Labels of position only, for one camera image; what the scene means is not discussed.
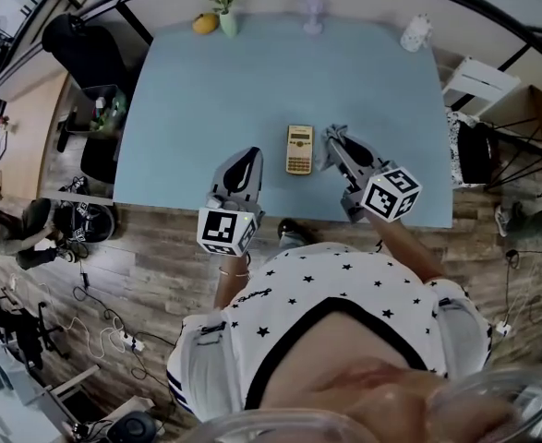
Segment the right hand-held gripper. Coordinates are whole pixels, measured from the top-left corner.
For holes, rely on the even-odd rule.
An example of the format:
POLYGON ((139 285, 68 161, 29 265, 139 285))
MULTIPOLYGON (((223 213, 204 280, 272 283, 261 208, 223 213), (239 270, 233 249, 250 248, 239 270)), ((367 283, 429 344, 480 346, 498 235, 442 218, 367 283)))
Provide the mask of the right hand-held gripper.
POLYGON ((422 191, 405 168, 359 139, 332 138, 331 158, 348 183, 341 205, 350 222, 362 221, 367 212, 386 222, 397 221, 411 211, 422 191))

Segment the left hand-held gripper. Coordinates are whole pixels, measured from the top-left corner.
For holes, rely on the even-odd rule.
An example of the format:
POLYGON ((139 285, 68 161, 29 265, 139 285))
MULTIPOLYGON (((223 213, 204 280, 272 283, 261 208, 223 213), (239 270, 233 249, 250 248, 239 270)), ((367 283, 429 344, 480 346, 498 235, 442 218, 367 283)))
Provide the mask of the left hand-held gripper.
POLYGON ((214 172, 199 210, 198 244, 211 254, 242 257, 260 227, 263 155, 258 147, 235 153, 214 172))

